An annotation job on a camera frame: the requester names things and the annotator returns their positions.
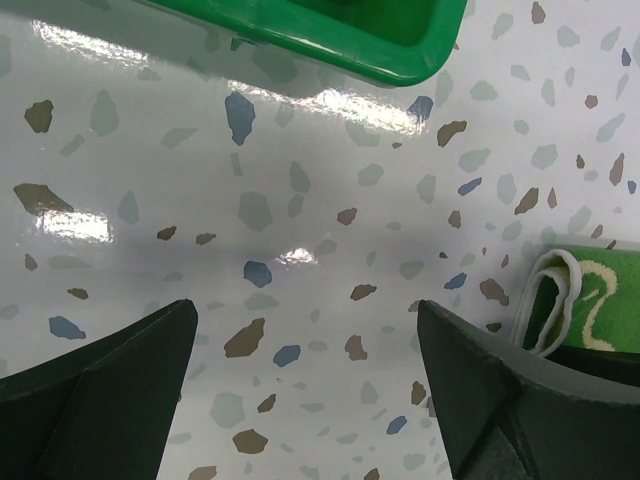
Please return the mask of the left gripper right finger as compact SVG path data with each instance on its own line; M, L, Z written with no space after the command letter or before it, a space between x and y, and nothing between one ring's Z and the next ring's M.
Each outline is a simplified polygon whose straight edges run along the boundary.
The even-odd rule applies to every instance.
M433 301L417 334L453 478L638 478L638 355L539 357Z

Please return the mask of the green frog pattern towel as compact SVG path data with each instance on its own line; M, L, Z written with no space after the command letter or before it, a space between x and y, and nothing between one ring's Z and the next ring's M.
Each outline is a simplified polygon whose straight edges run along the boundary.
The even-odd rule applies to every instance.
M534 262L510 342L541 357L562 347L639 352L639 252L565 246Z

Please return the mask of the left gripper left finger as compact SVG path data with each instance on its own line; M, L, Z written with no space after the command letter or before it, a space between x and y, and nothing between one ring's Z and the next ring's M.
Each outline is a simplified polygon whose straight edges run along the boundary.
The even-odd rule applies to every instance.
M175 301L1 381L4 479L154 479L198 313Z

